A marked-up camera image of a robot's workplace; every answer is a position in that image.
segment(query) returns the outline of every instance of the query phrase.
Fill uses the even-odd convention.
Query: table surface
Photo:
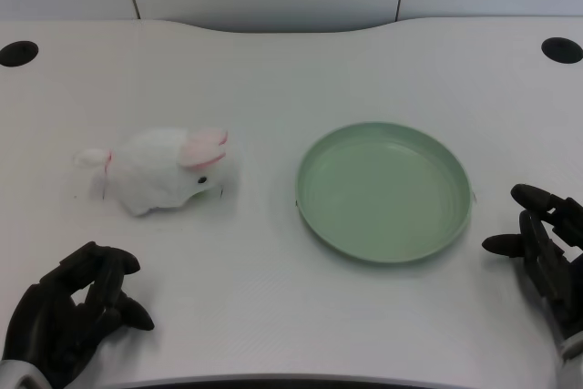
[[[423,19],[339,34],[242,35],[159,21],[4,22],[0,46],[0,332],[27,286],[86,243],[134,253],[124,289],[150,333],[108,339],[75,387],[210,375],[332,374],[429,387],[548,388],[556,352],[517,263],[481,242],[517,232],[509,191],[583,200],[580,18]],[[340,126],[388,120],[430,133],[476,195],[463,238],[406,266],[320,244],[294,205],[302,154]],[[152,127],[230,131],[237,178],[222,199],[132,218],[102,200],[81,148]]]

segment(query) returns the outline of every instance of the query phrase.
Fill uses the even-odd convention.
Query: white stuffed bunny
[[[112,150],[86,149],[79,167],[103,166],[108,191],[135,216],[155,208],[182,206],[217,185],[216,163],[225,157],[227,131],[161,128],[143,132]]]

